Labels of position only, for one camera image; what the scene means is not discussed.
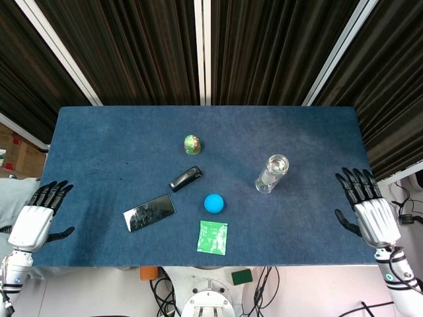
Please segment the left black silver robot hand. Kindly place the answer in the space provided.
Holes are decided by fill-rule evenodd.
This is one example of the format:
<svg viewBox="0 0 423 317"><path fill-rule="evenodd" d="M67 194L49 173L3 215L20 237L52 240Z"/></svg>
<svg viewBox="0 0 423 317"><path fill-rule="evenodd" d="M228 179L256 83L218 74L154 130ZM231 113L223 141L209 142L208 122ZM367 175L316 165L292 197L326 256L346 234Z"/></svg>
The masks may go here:
<svg viewBox="0 0 423 317"><path fill-rule="evenodd" d="M15 250L33 253L49 242L62 240L72 234L74 227L68 227L62 232L50 232L58 209L72 189L73 185L67 180L53 181L37 189L21 209L8 243Z"/></svg>

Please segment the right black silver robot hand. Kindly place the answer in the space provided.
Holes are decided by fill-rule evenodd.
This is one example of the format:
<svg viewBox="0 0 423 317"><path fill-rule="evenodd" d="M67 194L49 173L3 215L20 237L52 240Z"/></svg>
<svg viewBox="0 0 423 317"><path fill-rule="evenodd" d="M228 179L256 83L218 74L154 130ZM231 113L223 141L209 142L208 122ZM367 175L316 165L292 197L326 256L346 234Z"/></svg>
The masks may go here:
<svg viewBox="0 0 423 317"><path fill-rule="evenodd" d="M372 248L394 246L401 234L395 216L382 196L372 173L366 169L342 168L335 174L354 212L357 223L351 223L339 209L334 210L338 222L348 231L363 238Z"/></svg>

